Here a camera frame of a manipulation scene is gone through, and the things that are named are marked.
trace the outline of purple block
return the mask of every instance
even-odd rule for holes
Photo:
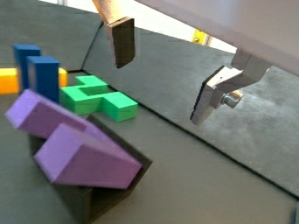
[[[66,123],[91,136],[101,137],[101,131],[90,122],[30,89],[22,91],[5,116],[15,129],[25,130],[37,137],[47,138],[59,123]]]
[[[51,183],[74,186],[126,189],[141,168],[106,136],[97,140],[63,123],[33,158]]]

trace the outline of orange block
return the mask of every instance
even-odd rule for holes
[[[0,95],[18,93],[18,81],[14,68],[0,68]]]
[[[59,67],[59,88],[67,86],[67,72]]]
[[[59,88],[67,86],[67,72],[59,67]],[[0,68],[0,95],[18,93],[15,68]]]

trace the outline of gray table surface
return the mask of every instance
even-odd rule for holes
[[[272,67],[262,80],[244,88],[237,107],[220,107],[197,127],[189,116],[201,82],[229,64],[232,54],[136,29],[134,61],[116,70],[102,32],[83,70],[299,195],[299,79]]]
[[[5,120],[14,99],[0,95],[1,223],[75,223],[30,158],[25,133]],[[146,109],[121,123],[96,116],[153,164],[130,196],[93,224],[293,223],[296,199]]]
[[[38,0],[0,1],[0,67],[14,67],[13,44],[34,44],[66,70],[79,70],[101,20]]]

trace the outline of green block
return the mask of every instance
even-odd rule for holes
[[[120,92],[102,94],[102,112],[116,122],[122,122],[136,117],[137,103]]]
[[[116,122],[136,117],[137,103],[124,94],[108,93],[94,75],[75,77],[77,86],[59,89],[59,104],[77,115],[102,111]]]

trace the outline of toy block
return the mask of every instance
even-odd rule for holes
[[[18,82],[14,68],[0,68],[0,95],[18,93]]]
[[[41,138],[49,137],[59,123],[66,123],[77,130],[86,131],[94,137],[102,137],[91,123],[30,89],[22,91],[5,112],[5,117],[15,129],[25,130]]]
[[[35,45],[13,45],[13,57],[17,69],[18,89],[23,91],[29,88],[26,57],[39,56],[41,49]]]
[[[58,194],[73,218],[81,224],[89,224],[94,221],[122,199],[125,199],[134,190],[152,160],[140,153],[132,144],[98,120],[97,115],[89,115],[87,121],[108,135],[108,137],[120,145],[129,155],[142,165],[134,179],[125,190],[109,189],[101,187],[85,187],[74,185],[50,185]],[[35,136],[29,136],[31,151],[37,151],[43,143]]]
[[[140,163],[106,138],[97,140],[61,123],[34,155],[54,184],[126,189]]]
[[[59,102],[59,62],[49,56],[26,57],[30,89],[53,102]]]
[[[108,84],[94,75],[75,78],[77,86],[59,89],[59,104],[77,115],[102,111],[116,122],[136,117],[137,103],[124,94],[106,93]]]
[[[59,88],[67,86],[67,72],[59,67]],[[19,92],[15,68],[0,68],[0,95]]]
[[[67,86],[67,72],[61,67],[58,69],[59,75],[59,88],[65,88]]]

